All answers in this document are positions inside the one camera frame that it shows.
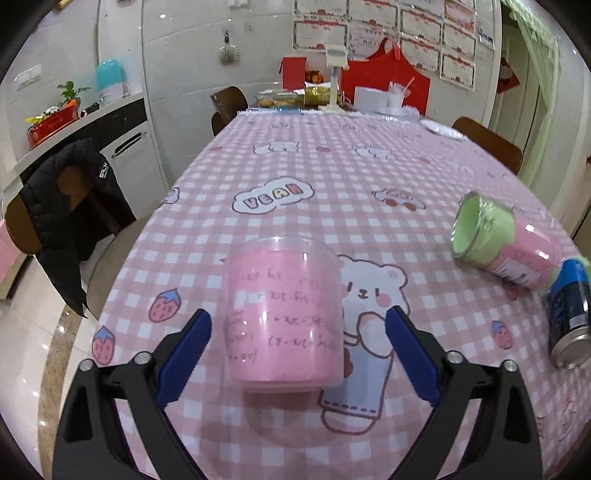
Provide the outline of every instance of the red bag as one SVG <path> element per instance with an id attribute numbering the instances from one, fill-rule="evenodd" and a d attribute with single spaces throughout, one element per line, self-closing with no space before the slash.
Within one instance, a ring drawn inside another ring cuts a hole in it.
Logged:
<path id="1" fill-rule="evenodd" d="M 343 72 L 342 89 L 349 101 L 355 100 L 355 87 L 375 88 L 388 91 L 390 82 L 407 85 L 414 77 L 408 89 L 410 95 L 404 99 L 403 105 L 415 107 L 422 115 L 427 112 L 431 79 L 425 77 L 411 65 L 403 55 L 398 44 L 386 53 L 386 42 L 382 40 L 378 51 L 367 60 L 352 60 L 349 70 Z"/>

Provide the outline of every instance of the green curtain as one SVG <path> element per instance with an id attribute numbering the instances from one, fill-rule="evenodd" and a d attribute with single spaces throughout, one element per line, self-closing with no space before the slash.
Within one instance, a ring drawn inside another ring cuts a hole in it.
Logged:
<path id="1" fill-rule="evenodd" d="M 524 164 L 518 174 L 519 179 L 527 186 L 530 186 L 544 156 L 548 133 L 554 116 L 560 72 L 558 41 L 556 36 L 521 1 L 501 0 L 501 2 L 511 10 L 511 18 L 517 22 L 523 35 L 525 45 L 540 81 L 540 92 L 547 110 L 540 126 L 538 138 L 531 150 L 531 157 L 524 158 Z"/>

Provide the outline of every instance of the tablecloth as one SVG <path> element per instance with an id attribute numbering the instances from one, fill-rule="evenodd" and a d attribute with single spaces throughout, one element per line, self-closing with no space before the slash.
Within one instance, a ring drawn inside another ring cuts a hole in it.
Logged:
<path id="1" fill-rule="evenodd" d="M 525 213 L 552 231 L 566 255 L 576 254 L 534 195 L 467 139 L 372 116 L 239 115 L 191 163 L 139 236 L 100 317 L 93 356 L 100 365 L 127 362 L 204 308 L 213 317 L 212 339 L 166 413 L 209 478 L 389 477 L 431 412 L 391 351 L 347 346 L 353 373 L 345 386 L 321 393 L 248 394 L 226 382 L 223 259 L 240 242 L 307 236 L 340 255 L 343 284 L 351 283 L 343 300 L 349 339 L 383 335 L 357 332 L 360 312 L 383 317 L 399 304 L 419 329 L 471 362 L 514 359 L 549 470 L 589 419 L 589 378 L 551 366 L 536 295 L 452 258 L 454 216 L 473 189 Z M 119 411 L 139 468 L 155 475 L 129 410 Z M 471 401 L 441 474 L 457 467 L 477 411 Z"/>

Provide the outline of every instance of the cup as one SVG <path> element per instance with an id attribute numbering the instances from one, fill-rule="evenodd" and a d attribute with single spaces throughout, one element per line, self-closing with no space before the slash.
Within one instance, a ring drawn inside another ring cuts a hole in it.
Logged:
<path id="1" fill-rule="evenodd" d="M 560 273 L 563 250 L 552 235 L 478 192 L 460 202 L 452 229 L 456 258 L 534 291 L 547 291 Z"/>
<path id="2" fill-rule="evenodd" d="M 235 248 L 224 261 L 226 364 L 249 391 L 302 392 L 343 379 L 340 264 L 296 236 Z"/>

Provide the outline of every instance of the blue gripper pad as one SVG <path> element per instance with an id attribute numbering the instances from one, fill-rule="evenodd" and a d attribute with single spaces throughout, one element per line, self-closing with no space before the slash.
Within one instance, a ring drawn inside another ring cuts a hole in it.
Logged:
<path id="1" fill-rule="evenodd" d="M 211 337 L 212 318 L 206 311 L 202 311 L 160 368 L 156 403 L 161 409 L 181 397 Z"/>
<path id="2" fill-rule="evenodd" d="M 414 391 L 420 398 L 428 401 L 432 408 L 437 407 L 441 399 L 439 371 L 431 357 L 394 308 L 386 313 L 385 323 L 386 336 L 398 355 Z"/>

